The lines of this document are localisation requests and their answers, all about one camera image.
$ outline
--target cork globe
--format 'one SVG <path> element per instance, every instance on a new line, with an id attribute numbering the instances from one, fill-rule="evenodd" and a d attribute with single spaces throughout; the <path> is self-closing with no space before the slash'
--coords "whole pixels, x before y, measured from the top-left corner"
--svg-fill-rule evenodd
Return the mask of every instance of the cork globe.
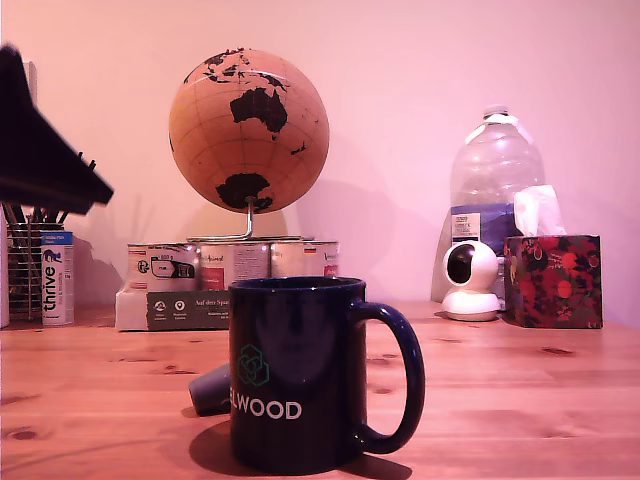
<path id="1" fill-rule="evenodd" d="M 329 122 L 313 84 L 287 61 L 227 50 L 193 69 L 169 115 L 182 175 L 227 210 L 276 211 L 304 195 L 324 166 Z"/>

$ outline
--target red floral pattern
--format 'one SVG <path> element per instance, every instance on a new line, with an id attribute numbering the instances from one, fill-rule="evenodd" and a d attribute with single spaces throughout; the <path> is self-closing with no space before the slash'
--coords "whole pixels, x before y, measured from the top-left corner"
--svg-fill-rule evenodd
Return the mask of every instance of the red floral pattern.
<path id="1" fill-rule="evenodd" d="M 509 237 L 507 320 L 524 327 L 602 328 L 600 237 Z"/>

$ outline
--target globe stand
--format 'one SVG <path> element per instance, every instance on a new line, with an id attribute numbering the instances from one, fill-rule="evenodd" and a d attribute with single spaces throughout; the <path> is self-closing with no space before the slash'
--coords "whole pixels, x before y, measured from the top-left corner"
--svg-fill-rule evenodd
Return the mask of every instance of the globe stand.
<path id="1" fill-rule="evenodd" d="M 274 237 L 254 237 L 253 236 L 253 214 L 255 197 L 247 197 L 247 231 L 246 233 L 238 235 L 216 235 L 216 236 L 204 236 L 204 237 L 189 237 L 188 242 L 191 243 L 226 243 L 226 242 L 242 242 L 244 240 L 261 240 L 261 241 L 284 241 L 284 240 L 315 240 L 315 237 L 302 237 L 302 236 L 274 236 Z"/>

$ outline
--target bottle cap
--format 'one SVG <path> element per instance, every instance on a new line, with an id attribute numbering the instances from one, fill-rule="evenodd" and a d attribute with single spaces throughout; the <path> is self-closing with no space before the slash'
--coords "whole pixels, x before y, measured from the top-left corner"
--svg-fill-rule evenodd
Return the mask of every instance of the bottle cap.
<path id="1" fill-rule="evenodd" d="M 487 119 L 491 115 L 509 115 L 509 107 L 500 103 L 494 103 L 493 105 L 487 105 L 482 112 L 482 118 Z"/>

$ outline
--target plastic water bottle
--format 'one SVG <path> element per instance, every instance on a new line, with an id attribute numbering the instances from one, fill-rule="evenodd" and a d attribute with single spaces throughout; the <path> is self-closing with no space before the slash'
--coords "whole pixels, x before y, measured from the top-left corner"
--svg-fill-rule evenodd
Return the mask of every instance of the plastic water bottle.
<path id="1" fill-rule="evenodd" d="M 498 255 L 493 293 L 504 309 L 504 239 L 521 235 L 513 197 L 543 185 L 544 167 L 533 139 L 505 105 L 490 105 L 483 122 L 465 139 L 451 172 L 452 243 L 479 240 Z"/>

